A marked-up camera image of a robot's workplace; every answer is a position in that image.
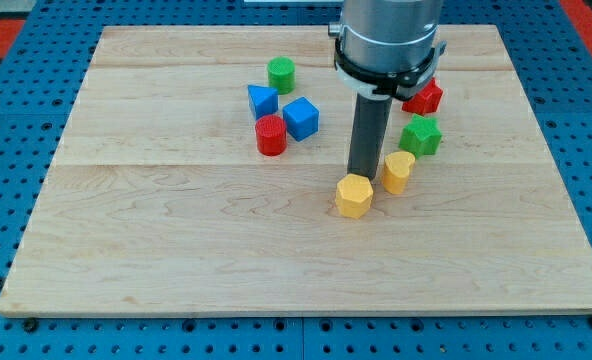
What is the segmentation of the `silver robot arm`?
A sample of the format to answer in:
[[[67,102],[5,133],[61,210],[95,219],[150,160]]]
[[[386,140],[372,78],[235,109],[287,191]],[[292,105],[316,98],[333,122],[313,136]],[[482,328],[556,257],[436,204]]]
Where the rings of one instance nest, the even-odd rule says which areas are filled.
[[[427,86],[446,43],[435,42],[442,0],[345,0],[328,25],[341,81],[372,101],[406,101]]]

